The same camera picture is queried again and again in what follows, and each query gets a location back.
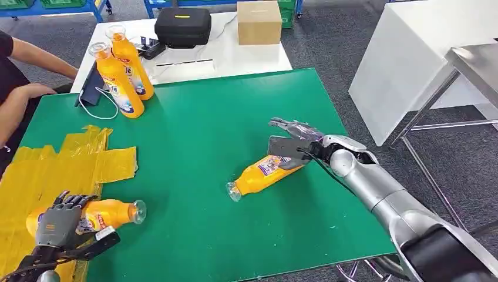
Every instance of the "person's arm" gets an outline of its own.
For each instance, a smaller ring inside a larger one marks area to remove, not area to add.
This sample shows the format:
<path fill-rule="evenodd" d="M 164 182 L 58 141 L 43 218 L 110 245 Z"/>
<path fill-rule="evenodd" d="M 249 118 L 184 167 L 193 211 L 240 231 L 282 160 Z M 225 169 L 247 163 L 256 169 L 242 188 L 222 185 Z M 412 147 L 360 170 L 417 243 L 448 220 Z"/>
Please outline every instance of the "person's arm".
<path fill-rule="evenodd" d="M 12 40 L 14 41 L 14 47 L 12 48 L 11 54 L 12 58 L 30 65 L 38 66 L 47 71 L 61 74 L 71 79 L 76 77 L 78 69 L 68 64 L 63 59 L 17 38 L 12 38 Z"/>
<path fill-rule="evenodd" d="M 0 149 L 5 146 L 24 117 L 30 98 L 55 94 L 48 86 L 31 83 L 15 88 L 0 106 Z"/>

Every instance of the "black shirt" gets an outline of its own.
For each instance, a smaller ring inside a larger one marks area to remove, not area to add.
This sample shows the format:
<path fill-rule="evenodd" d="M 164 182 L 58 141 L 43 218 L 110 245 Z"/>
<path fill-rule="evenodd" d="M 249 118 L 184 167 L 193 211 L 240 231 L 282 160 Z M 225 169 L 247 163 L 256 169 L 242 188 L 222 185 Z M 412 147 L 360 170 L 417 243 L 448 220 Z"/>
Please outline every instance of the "black shirt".
<path fill-rule="evenodd" d="M 19 86 L 29 84 L 29 80 L 22 74 L 22 72 L 7 58 L 12 54 L 14 42 L 12 37 L 0 31 L 0 106 L 9 96 L 10 92 Z M 12 134 L 11 138 L 7 141 L 5 147 L 0 147 L 0 179 L 4 173 L 5 168 L 12 160 L 15 151 L 19 147 L 22 136 L 28 128 L 29 121 L 35 113 L 40 99 L 30 99 L 28 107 L 24 114 L 19 127 Z"/>

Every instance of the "yellow plastic bottle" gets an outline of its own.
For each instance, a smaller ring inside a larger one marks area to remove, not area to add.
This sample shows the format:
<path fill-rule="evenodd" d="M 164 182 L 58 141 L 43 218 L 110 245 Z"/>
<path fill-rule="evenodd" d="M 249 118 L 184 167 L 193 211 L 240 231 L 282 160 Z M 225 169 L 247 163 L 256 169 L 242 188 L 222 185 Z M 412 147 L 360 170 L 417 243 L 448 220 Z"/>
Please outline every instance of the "yellow plastic bottle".
<path fill-rule="evenodd" d="M 38 223 L 41 221 L 47 207 L 38 207 L 26 218 L 26 228 L 31 236 L 35 236 Z M 76 228 L 78 234 L 101 231 L 107 226 L 115 229 L 125 223 L 140 224 L 147 216 L 147 207 L 142 200 L 126 204 L 119 200 L 108 199 L 91 201 L 83 209 L 81 219 Z"/>
<path fill-rule="evenodd" d="M 135 46 L 126 39 L 126 30 L 122 25 L 113 25 L 106 30 L 106 36 L 112 41 L 112 53 L 125 65 L 125 72 L 141 100 L 149 100 L 154 95 L 154 88 L 139 58 Z"/>
<path fill-rule="evenodd" d="M 97 70 L 109 86 L 109 92 L 123 115 L 131 119 L 138 118 L 145 107 L 123 71 L 125 67 L 121 61 L 112 56 L 110 46 L 98 42 L 92 44 L 88 51 L 95 57 Z"/>
<path fill-rule="evenodd" d="M 247 167 L 235 182 L 227 183 L 228 194 L 235 202 L 248 193 L 257 193 L 303 166 L 285 170 L 278 165 L 291 160 L 289 157 L 268 155 Z"/>

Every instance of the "green mat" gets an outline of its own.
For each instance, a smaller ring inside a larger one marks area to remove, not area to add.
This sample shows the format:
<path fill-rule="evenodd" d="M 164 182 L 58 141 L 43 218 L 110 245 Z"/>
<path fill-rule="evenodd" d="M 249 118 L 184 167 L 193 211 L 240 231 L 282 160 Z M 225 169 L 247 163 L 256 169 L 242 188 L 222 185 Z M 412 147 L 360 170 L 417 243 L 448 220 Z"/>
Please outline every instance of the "green mat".
<path fill-rule="evenodd" d="M 238 203 L 226 193 L 265 156 L 270 135 L 286 136 L 267 126 L 272 117 L 346 134 L 314 69 L 156 86 L 136 120 L 94 119 L 75 99 L 44 97 L 22 145 L 58 149 L 84 125 L 111 127 L 109 148 L 137 146 L 139 170 L 105 184 L 102 196 L 149 208 L 90 262 L 87 281 L 234 281 L 394 252 L 375 218 L 316 163 Z M 90 111 L 114 109 L 101 99 Z"/>

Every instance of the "gray carpet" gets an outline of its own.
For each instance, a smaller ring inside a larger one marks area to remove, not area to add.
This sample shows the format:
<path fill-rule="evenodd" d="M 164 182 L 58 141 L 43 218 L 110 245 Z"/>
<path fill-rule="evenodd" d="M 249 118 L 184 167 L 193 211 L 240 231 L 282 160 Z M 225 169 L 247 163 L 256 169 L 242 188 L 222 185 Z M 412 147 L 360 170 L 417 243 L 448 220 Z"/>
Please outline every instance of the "gray carpet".
<path fill-rule="evenodd" d="M 112 0 L 114 14 L 106 21 L 146 18 L 142 1 Z M 379 19 L 382 0 L 305 0 L 303 17 L 293 30 L 284 30 L 282 43 L 293 68 L 316 68 L 335 108 L 352 138 L 366 144 L 394 178 L 431 209 L 451 222 L 442 203 L 401 143 L 394 149 L 375 147 L 348 88 Z M 233 11 L 233 5 L 216 6 L 216 11 Z M 38 45 L 78 66 L 86 52 L 96 21 L 93 15 L 53 18 L 24 17 L 18 22 L 0 19 L 0 29 Z M 33 82 L 57 86 L 68 82 L 32 66 L 19 64 Z M 406 124 L 413 114 L 403 120 Z M 423 123 L 482 119 L 473 107 L 431 110 Z M 491 126 L 474 126 L 411 133 L 409 138 L 435 180 L 453 203 L 468 228 L 496 220 L 498 187 L 498 134 Z M 496 235 L 482 239 L 496 256 Z M 361 265 L 358 281 L 379 281 Z M 261 281 L 339 281 L 335 267 L 320 267 L 263 278 Z"/>

